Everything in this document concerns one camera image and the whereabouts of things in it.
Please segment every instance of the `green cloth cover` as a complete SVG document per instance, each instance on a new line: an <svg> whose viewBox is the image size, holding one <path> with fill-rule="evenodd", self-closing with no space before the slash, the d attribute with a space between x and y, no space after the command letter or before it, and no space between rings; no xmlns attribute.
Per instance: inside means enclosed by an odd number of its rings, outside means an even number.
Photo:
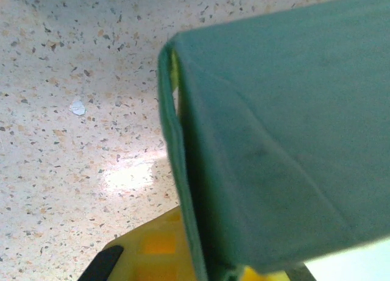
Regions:
<svg viewBox="0 0 390 281"><path fill-rule="evenodd" d="M200 281L234 280L243 265L278 271L390 234L390 0L182 32L158 67Z"/></svg>

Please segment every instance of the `speckled floor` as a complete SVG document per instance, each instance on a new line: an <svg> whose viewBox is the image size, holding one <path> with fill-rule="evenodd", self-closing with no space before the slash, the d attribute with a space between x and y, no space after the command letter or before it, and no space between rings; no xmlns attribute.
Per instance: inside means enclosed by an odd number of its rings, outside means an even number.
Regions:
<svg viewBox="0 0 390 281"><path fill-rule="evenodd" d="M0 279L77 280L178 205L156 98L175 32L323 1L0 0Z"/></svg>

